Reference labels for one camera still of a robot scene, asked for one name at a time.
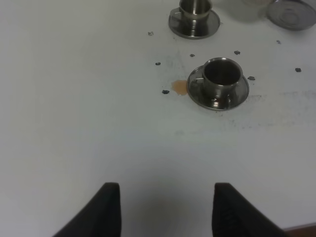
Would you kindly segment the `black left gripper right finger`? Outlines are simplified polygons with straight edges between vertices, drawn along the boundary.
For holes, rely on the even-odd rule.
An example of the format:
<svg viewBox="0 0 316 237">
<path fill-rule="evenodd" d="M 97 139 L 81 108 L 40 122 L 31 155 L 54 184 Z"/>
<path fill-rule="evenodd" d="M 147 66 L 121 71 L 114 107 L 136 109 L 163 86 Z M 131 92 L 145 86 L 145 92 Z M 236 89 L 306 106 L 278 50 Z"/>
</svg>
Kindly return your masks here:
<svg viewBox="0 0 316 237">
<path fill-rule="evenodd" d="M 212 234 L 214 237 L 287 236 L 229 183 L 214 186 Z"/>
</svg>

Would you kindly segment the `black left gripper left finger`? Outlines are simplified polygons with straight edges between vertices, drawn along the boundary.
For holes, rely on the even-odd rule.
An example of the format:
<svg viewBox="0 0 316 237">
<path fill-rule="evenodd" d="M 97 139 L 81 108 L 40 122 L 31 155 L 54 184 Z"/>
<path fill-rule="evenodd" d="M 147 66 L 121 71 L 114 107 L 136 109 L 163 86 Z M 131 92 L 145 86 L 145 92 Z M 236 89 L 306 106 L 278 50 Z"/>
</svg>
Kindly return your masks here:
<svg viewBox="0 0 316 237">
<path fill-rule="evenodd" d="M 105 183 L 88 204 L 55 237 L 121 236 L 121 204 L 118 183 Z"/>
</svg>

